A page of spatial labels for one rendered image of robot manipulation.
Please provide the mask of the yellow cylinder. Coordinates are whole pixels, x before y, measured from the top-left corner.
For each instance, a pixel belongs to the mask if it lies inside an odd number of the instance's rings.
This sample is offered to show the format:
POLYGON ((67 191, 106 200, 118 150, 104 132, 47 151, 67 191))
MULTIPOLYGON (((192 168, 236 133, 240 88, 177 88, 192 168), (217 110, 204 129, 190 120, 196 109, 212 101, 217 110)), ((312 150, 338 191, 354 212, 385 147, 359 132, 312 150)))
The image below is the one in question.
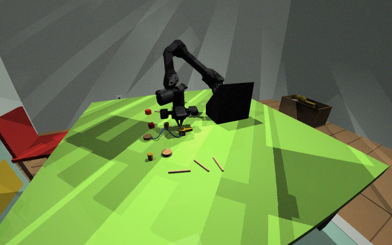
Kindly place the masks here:
POLYGON ((148 160, 149 161, 152 161, 154 158, 153 158, 153 153, 152 152, 149 152, 148 154, 147 154, 147 156, 148 156, 148 160))

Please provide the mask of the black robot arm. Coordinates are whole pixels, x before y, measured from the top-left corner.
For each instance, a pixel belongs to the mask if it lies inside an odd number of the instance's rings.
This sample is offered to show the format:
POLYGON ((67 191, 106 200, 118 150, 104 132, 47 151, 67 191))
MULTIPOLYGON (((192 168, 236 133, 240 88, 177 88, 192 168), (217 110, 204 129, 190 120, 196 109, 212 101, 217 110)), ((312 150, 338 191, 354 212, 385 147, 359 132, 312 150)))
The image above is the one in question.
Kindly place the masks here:
MULTIPOLYGON (((202 75, 204 81, 214 93, 219 85, 222 85, 224 78, 215 70, 204 66, 197 58, 188 52, 186 45, 181 40, 174 40, 163 52, 165 76, 163 85, 165 89, 155 92, 159 105, 163 106, 173 101, 184 100, 184 90, 188 87, 181 83, 175 86, 179 80, 177 72, 174 70, 173 56, 183 58, 189 65, 196 69, 202 75)), ((176 120, 186 119, 190 115, 190 108, 185 108, 182 103, 180 106, 174 104, 173 114, 176 120)))

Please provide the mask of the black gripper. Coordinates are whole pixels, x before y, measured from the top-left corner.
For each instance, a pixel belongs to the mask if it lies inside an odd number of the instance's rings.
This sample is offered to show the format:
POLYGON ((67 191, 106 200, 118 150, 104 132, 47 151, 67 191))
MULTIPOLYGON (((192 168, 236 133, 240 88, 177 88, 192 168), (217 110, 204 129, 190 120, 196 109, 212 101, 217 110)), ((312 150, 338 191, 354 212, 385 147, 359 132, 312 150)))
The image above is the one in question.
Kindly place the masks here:
MULTIPOLYGON (((177 106, 180 106, 182 103, 184 103, 184 100, 182 100, 182 101, 173 101, 173 106, 174 106, 174 104, 177 104, 177 106)), ((198 115, 198 109, 197 109, 196 106, 189 106, 189 108, 190 108, 190 112, 191 112, 192 116, 198 115)), ((171 115, 172 119, 176 120, 175 114, 173 114, 173 111, 168 111, 167 108, 160 110, 160 117, 161 117, 161 119, 167 119, 168 115, 171 115)), ((184 119, 180 120, 180 125, 181 126, 182 126, 183 120, 184 119)), ((179 121, 176 120, 176 122, 177 122, 177 124, 179 126, 179 121)))

